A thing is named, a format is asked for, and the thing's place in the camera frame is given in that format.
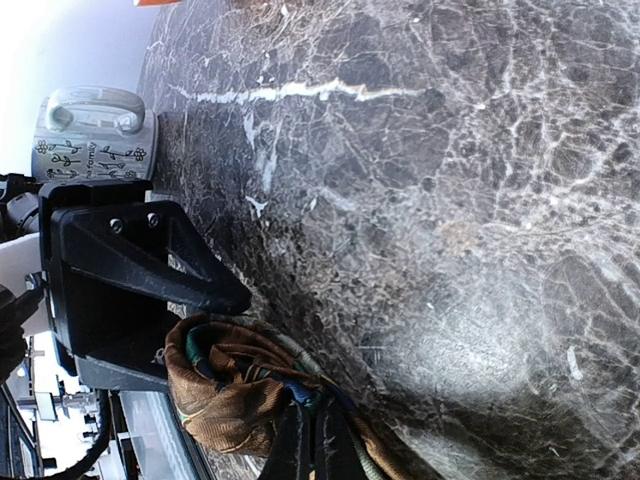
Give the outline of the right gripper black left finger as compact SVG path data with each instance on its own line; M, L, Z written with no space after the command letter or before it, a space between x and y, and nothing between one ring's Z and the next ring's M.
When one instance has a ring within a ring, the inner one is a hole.
M258 480L308 480L312 472L313 424L309 409L292 400Z

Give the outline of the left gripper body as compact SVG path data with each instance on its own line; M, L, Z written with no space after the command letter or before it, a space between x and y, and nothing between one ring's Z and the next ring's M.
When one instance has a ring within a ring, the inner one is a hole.
M170 327L166 302L138 292L142 270L120 248L165 260L146 232L147 180L50 182L39 193L49 325L60 365L93 389L168 391L154 361Z

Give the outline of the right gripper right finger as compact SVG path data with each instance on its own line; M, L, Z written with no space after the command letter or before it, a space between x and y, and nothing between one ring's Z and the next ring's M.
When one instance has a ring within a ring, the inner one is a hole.
M314 421L314 467L319 480L365 480L349 425L333 397L322 399Z

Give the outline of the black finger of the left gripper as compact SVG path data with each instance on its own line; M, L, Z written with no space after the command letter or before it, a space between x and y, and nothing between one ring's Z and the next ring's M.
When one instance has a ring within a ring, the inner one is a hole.
M51 227L73 273L209 313L238 315L251 306L249 289L175 202L62 207Z

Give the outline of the camouflage patterned necktie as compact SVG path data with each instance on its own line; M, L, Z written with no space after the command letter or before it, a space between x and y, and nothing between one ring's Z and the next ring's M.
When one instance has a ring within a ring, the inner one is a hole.
M202 446L221 454L268 458L285 408L295 400L313 424L325 397L343 411L366 479L437 479L439 473L369 419L315 359L274 326L250 317L199 314L167 334L164 364L180 421Z

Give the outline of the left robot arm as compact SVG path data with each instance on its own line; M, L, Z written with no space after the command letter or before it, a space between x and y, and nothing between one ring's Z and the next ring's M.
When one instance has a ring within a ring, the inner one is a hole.
M147 201L145 180L1 183L1 327L51 331L58 360L85 385L165 391L234 382L238 368L207 326L170 304L238 315L249 290L176 202Z

